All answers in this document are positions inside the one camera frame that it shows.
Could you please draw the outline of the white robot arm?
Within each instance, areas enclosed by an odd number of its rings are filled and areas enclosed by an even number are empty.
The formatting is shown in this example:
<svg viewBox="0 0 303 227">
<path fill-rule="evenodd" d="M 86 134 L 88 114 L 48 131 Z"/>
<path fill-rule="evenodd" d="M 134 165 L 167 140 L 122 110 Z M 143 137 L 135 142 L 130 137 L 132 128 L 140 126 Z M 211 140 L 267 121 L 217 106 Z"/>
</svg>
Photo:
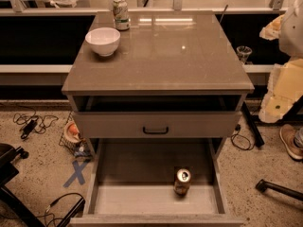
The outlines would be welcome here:
<svg viewBox="0 0 303 227">
<path fill-rule="evenodd" d="M 279 50 L 290 56 L 283 65 L 274 65 L 258 113 L 262 122 L 276 123 L 303 96 L 303 0 L 295 0 L 259 36 L 269 41 L 278 39 Z"/>
</svg>

